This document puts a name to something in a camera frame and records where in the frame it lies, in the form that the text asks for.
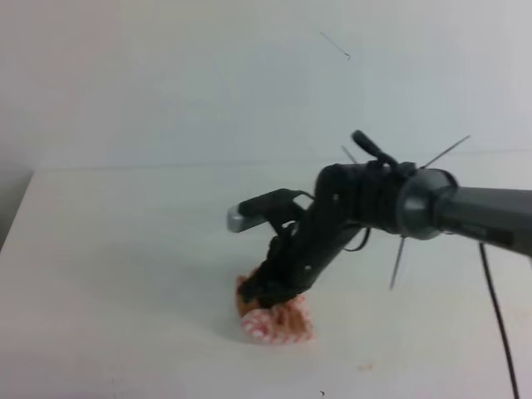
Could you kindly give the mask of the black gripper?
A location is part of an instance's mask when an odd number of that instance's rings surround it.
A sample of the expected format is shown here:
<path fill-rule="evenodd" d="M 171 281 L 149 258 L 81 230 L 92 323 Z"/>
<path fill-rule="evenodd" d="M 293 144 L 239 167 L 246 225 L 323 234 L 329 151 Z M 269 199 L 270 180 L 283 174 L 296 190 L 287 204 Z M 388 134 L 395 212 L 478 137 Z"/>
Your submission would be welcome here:
<path fill-rule="evenodd" d="M 252 273 L 237 282 L 244 304 L 270 309 L 308 291 L 362 230 L 353 218 L 355 208 L 352 198 L 341 195 L 314 200 L 299 221 L 272 239 L 256 277 Z"/>

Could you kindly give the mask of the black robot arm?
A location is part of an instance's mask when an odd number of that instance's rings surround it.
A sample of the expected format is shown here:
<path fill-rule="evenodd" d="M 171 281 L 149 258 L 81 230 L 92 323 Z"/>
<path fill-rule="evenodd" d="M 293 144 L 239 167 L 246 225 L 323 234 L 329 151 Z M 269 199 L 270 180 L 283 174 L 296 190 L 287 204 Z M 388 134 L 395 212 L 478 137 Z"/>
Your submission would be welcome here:
<path fill-rule="evenodd" d="M 229 210 L 232 232 L 263 223 L 275 231 L 267 258 L 239 287 L 244 301 L 271 308 L 308 291 L 357 234 L 374 229 L 418 240 L 451 233 L 530 255 L 528 190 L 462 187 L 447 171 L 395 160 L 361 131 L 352 138 L 371 160 L 322 169 L 308 207 L 296 190 L 279 189 Z"/>

